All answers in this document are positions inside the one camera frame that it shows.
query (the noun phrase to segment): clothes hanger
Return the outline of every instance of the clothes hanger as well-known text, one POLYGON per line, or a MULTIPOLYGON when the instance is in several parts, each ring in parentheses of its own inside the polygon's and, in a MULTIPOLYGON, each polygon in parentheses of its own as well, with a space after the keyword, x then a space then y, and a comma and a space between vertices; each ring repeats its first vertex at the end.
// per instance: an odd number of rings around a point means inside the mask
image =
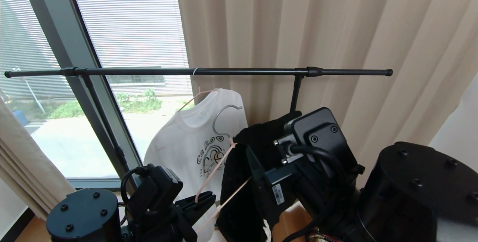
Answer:
POLYGON ((178 112, 181 111, 182 109, 184 109, 185 106, 187 106, 189 103, 191 103, 191 101, 196 99, 196 97, 198 97, 200 94, 209 93, 209 92, 212 92, 212 91, 217 91, 217 89, 212 89, 212 90, 209 90, 209 91, 201 92, 201 87, 199 85, 199 82, 194 78, 194 74, 196 73, 196 70, 198 70, 199 68, 200 67, 196 67, 196 69, 193 71, 193 80, 198 84, 198 94, 193 96, 193 98, 191 100, 189 100, 186 104, 184 104, 184 106, 182 106, 180 109, 178 109, 178 112))
POLYGON ((214 117, 214 120, 212 121, 212 130, 214 131, 214 133, 218 136, 220 135, 225 135, 227 137, 229 137, 229 143, 231 144, 229 149, 227 150, 227 152, 224 154, 224 156, 221 158, 221 160, 216 164, 216 166, 214 167, 214 169, 212 170, 212 172, 210 173, 210 175, 208 176, 208 178, 206 179, 206 181, 202 184, 202 186, 199 188, 199 191, 198 193, 196 194, 196 197, 194 198, 194 201, 197 203, 198 202, 198 198, 199 198, 199 195, 201 194, 201 191, 204 189, 204 187, 209 183, 210 179, 212 178, 212 176, 214 175, 215 171, 221 166, 222 162, 226 159, 227 155, 229 155, 229 152, 231 152, 232 149, 234 149, 236 147, 236 144, 237 143, 234 143, 234 141, 232 140, 232 137, 228 134, 228 133, 218 133, 217 130, 215 129, 215 121, 217 120, 217 118, 219 117, 219 115, 227 108, 234 108, 234 109, 242 109, 242 106, 234 106, 234 105, 227 105, 227 106, 224 106, 218 113, 217 115, 214 117))

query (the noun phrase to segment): window frame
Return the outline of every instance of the window frame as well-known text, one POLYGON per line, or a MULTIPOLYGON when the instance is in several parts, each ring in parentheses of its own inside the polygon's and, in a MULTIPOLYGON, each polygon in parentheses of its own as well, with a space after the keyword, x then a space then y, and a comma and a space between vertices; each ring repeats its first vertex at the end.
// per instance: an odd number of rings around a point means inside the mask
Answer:
MULTIPOLYGON (((89 37, 76 0, 30 0, 30 3, 53 54, 62 68, 101 68, 99 57, 89 37)), ((113 147, 84 80, 80 77, 67 77, 66 79, 116 173, 119 178, 122 178, 127 172, 122 164, 122 157, 117 155, 113 147)), ((94 85, 94 91, 100 99, 102 109, 106 113, 107 121, 123 150, 128 169, 142 165, 106 77, 91 76, 90 79, 94 85)), ((82 181, 71 179, 71 181, 76 182, 77 186, 95 187, 96 185, 102 187, 104 184, 109 188, 112 185, 112 179, 84 179, 82 181)), ((133 185, 132 189, 136 188, 138 180, 135 179, 135 182, 136 185, 133 185)))

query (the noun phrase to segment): black baseboard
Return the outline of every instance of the black baseboard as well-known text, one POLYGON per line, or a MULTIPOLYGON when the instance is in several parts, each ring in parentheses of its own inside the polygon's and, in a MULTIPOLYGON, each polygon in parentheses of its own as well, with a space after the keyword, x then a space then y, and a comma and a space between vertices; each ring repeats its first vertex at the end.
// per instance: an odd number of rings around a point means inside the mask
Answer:
POLYGON ((27 210, 25 210, 22 216, 18 218, 17 222, 14 223, 14 225, 4 235, 0 242, 12 242, 17 240, 19 235, 24 231, 25 227, 27 227, 34 216, 35 213, 33 213, 30 208, 27 208, 27 210))

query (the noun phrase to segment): wooden floor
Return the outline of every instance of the wooden floor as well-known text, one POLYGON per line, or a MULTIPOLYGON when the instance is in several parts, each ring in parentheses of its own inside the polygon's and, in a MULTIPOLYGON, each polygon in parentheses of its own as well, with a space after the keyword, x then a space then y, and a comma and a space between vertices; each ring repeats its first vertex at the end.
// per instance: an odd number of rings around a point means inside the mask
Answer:
POLYGON ((19 235, 16 242, 50 242, 50 235, 46 230, 46 222, 41 218, 34 217, 24 231, 19 235))

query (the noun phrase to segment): beige curtain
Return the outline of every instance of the beige curtain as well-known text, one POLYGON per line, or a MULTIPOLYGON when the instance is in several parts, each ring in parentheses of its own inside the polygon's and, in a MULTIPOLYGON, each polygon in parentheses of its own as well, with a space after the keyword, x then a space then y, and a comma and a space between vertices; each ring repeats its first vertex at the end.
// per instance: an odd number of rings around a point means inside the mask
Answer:
MULTIPOLYGON (((297 109, 329 107, 366 181, 382 148, 428 145, 478 71, 478 0, 179 0, 189 65, 387 69, 305 78, 297 109)), ((249 123, 289 110, 293 77, 198 77, 242 95, 249 123)))
POLYGON ((0 98, 0 178, 36 216, 75 191, 0 98))

